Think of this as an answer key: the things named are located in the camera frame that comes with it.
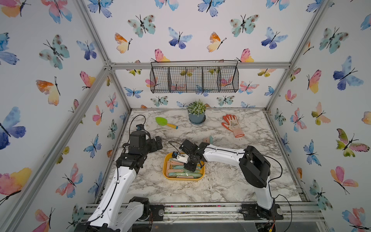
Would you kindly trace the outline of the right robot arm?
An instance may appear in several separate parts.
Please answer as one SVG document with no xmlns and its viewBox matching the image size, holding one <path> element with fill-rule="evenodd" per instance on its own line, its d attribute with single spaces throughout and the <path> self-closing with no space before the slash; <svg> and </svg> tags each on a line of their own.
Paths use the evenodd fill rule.
<svg viewBox="0 0 371 232">
<path fill-rule="evenodd" d="M 242 204 L 239 213 L 244 220 L 282 220 L 281 208 L 271 196 L 271 164 L 253 146 L 245 149 L 229 149 L 209 143 L 196 145 L 185 140 L 179 147 L 187 158 L 185 168 L 195 171 L 200 162 L 220 162 L 240 168 L 248 184 L 254 187 L 257 202 Z"/>
</svg>

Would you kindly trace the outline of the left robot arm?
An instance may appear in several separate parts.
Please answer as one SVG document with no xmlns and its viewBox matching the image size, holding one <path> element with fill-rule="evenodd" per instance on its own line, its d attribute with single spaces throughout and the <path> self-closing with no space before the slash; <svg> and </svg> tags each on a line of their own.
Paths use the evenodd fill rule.
<svg viewBox="0 0 371 232">
<path fill-rule="evenodd" d="M 162 138 L 151 137 L 146 130 L 136 130 L 123 144 L 116 160 L 116 171 L 100 204 L 88 221 L 75 223 L 76 232 L 128 232 L 133 224 L 151 217 L 148 198 L 133 197 L 120 213 L 125 196 L 149 153 L 163 149 Z"/>
</svg>

